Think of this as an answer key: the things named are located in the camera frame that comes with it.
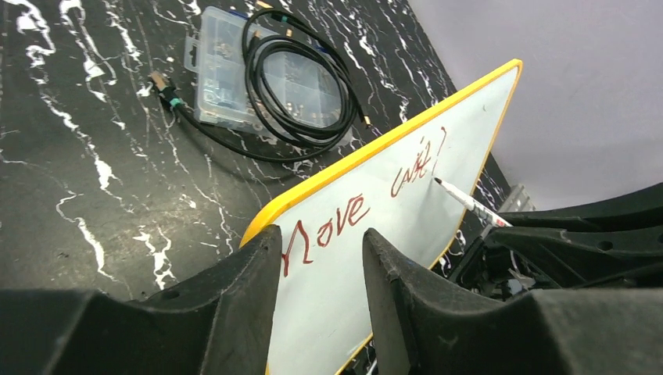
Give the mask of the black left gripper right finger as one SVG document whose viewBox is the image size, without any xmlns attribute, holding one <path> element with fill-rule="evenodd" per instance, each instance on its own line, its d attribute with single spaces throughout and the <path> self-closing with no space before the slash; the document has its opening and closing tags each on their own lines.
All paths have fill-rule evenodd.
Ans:
<svg viewBox="0 0 663 375">
<path fill-rule="evenodd" d="M 483 297 L 375 229 L 363 268 L 381 374 L 659 374 L 662 292 L 590 288 Z"/>
</svg>

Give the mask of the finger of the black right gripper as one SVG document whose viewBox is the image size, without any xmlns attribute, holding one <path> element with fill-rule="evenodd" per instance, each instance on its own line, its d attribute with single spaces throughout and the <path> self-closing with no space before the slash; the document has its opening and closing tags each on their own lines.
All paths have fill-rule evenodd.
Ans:
<svg viewBox="0 0 663 375">
<path fill-rule="evenodd" d="M 572 232 L 503 227 L 486 238 L 553 282 L 608 282 L 662 275 L 662 227 L 614 232 Z"/>
<path fill-rule="evenodd" d="M 504 212 L 516 227 L 556 228 L 576 232 L 615 232 L 662 225 L 662 184 L 599 202 L 562 209 Z"/>
</svg>

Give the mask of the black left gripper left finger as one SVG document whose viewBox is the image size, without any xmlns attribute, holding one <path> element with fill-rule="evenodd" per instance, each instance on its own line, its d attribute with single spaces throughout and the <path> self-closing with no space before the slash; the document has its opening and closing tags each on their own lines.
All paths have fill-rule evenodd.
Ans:
<svg viewBox="0 0 663 375">
<path fill-rule="evenodd" d="M 264 374 L 281 230 L 144 301 L 93 290 L 4 289 L 4 374 Z"/>
</svg>

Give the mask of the white whiteboard marker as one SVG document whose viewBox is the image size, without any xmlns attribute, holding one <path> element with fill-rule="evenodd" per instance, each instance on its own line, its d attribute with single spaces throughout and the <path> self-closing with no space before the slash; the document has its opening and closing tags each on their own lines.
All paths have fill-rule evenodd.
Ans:
<svg viewBox="0 0 663 375">
<path fill-rule="evenodd" d="M 457 202 L 462 204 L 467 210 L 473 212 L 478 218 L 486 220 L 489 225 L 494 227 L 512 227 L 503 217 L 496 212 L 484 206 L 478 200 L 472 198 L 470 195 L 464 193 L 458 187 L 441 180 L 438 177 L 433 177 L 433 180 L 445 190 L 447 194 L 453 197 Z"/>
</svg>

